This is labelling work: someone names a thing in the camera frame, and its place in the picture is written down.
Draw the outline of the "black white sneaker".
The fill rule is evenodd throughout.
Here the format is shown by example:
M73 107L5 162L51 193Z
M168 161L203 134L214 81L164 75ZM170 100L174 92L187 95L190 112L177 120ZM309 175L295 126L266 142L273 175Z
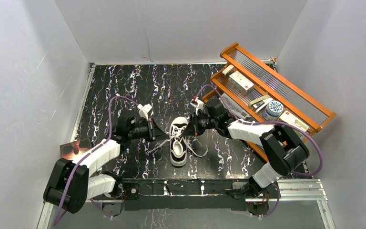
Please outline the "black white sneaker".
M177 117L170 125L170 160L174 167L182 167L187 161L186 138L182 137L182 132L185 130L188 123L189 122L185 117Z

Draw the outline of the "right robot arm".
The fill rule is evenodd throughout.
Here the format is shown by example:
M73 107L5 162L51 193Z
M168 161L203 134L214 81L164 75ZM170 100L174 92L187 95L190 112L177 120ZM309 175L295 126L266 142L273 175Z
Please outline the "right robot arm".
M251 123L236 119L219 99L202 103L192 100L196 111L190 116L181 136L199 136L205 130L214 129L230 139L251 142L262 147L267 163L249 178L250 193L260 198L268 186L289 175L310 155L309 150L288 124Z

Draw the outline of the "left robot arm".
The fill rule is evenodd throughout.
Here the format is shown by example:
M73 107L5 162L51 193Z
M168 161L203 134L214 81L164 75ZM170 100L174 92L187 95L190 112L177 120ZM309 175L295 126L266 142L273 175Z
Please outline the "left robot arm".
M56 161L43 200L69 212L77 213L86 200L107 194L119 198L123 185L115 176L94 173L107 162L117 158L134 139L161 141L169 136L149 117L120 116L112 127L110 139L71 160Z

